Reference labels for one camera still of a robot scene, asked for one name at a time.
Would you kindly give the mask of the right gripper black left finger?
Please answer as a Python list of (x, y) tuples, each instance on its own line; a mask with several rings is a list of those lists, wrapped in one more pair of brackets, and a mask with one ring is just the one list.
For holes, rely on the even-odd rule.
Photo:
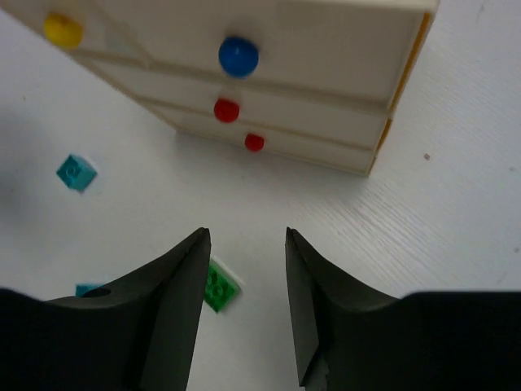
[(4, 390), (183, 390), (208, 277), (199, 228), (166, 254), (80, 297), (1, 291)]

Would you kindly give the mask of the long teal lego brick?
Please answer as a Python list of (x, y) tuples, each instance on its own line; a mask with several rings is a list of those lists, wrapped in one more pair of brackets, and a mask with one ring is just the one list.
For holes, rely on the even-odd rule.
[(109, 289), (104, 288), (101, 284), (82, 283), (76, 285), (75, 297), (104, 297), (110, 292)]

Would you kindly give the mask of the green lego brick near cabinet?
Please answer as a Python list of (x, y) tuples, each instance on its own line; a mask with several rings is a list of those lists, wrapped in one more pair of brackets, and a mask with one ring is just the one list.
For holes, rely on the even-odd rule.
[(208, 265), (208, 277), (204, 290), (204, 302), (219, 313), (241, 292), (236, 281), (213, 259)]

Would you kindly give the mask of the cream drawer cabinet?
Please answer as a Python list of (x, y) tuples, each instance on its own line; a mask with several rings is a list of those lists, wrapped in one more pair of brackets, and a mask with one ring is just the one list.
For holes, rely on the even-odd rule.
[(436, 1), (4, 1), (176, 130), (368, 175)]

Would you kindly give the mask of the cream drawer, yellow knob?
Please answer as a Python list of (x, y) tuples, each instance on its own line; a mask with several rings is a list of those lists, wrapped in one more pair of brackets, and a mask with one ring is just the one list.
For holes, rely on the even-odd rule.
[(96, 1), (2, 1), (1, 7), (61, 49), (151, 61), (129, 30)]

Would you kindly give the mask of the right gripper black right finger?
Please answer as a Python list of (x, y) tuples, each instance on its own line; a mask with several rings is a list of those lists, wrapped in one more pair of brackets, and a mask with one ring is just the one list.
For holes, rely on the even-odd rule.
[(298, 382), (307, 390), (517, 390), (518, 292), (389, 296), (286, 232)]

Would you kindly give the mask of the small teal lego brick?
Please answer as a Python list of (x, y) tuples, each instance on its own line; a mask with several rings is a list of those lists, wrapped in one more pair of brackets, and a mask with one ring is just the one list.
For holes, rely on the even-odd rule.
[(84, 192), (97, 177), (96, 169), (81, 156), (69, 155), (56, 171), (57, 176), (71, 190)]

